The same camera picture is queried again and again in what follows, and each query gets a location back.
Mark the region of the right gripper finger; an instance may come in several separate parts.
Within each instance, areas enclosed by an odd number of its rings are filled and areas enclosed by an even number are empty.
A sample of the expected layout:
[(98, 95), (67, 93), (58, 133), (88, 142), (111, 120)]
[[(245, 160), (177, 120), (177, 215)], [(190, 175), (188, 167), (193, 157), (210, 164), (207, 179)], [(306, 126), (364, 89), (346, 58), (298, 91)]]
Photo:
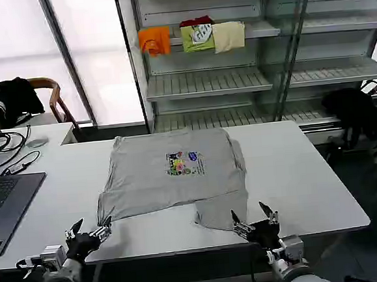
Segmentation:
[(268, 205), (262, 203), (261, 201), (258, 202), (262, 211), (264, 212), (266, 218), (264, 219), (265, 225), (275, 226), (279, 225), (279, 213), (276, 210), (272, 210)]
[(251, 236), (252, 232), (255, 231), (255, 228), (242, 222), (234, 212), (234, 210), (231, 210), (230, 214), (232, 215), (233, 231), (242, 238), (248, 238), (249, 236)]

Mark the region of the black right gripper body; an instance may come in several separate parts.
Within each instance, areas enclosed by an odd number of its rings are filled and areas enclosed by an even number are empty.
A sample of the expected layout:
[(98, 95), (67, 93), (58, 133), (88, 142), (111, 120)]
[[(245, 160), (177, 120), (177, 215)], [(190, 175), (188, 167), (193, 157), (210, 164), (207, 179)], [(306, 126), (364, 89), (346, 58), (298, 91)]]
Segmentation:
[(279, 243), (279, 222), (271, 222), (270, 220), (262, 220), (251, 224), (252, 230), (247, 235), (249, 242), (255, 242), (264, 249), (280, 248)]

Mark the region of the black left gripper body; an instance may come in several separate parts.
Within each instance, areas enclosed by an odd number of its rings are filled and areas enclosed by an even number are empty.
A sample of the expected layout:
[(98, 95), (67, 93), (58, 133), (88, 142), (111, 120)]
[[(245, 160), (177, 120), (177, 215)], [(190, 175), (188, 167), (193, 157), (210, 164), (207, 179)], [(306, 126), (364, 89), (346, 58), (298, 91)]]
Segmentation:
[(100, 247), (100, 239), (87, 233), (76, 234), (66, 241), (68, 251), (66, 257), (77, 262), (85, 262), (87, 256)]

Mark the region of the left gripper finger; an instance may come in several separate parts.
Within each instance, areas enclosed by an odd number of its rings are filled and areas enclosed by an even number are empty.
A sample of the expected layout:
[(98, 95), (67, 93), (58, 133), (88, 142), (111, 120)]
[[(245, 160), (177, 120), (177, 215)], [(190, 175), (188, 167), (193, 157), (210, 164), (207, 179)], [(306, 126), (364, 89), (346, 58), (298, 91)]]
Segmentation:
[(91, 237), (96, 237), (99, 241), (106, 241), (112, 233), (112, 219), (111, 216), (108, 216), (105, 221), (102, 223), (102, 226), (97, 228), (95, 231), (90, 233)]
[(75, 222), (71, 228), (67, 231), (65, 231), (65, 237), (66, 237), (66, 240), (75, 240), (78, 232), (80, 231), (81, 229), (81, 226), (83, 224), (83, 218), (81, 218), (79, 221)]

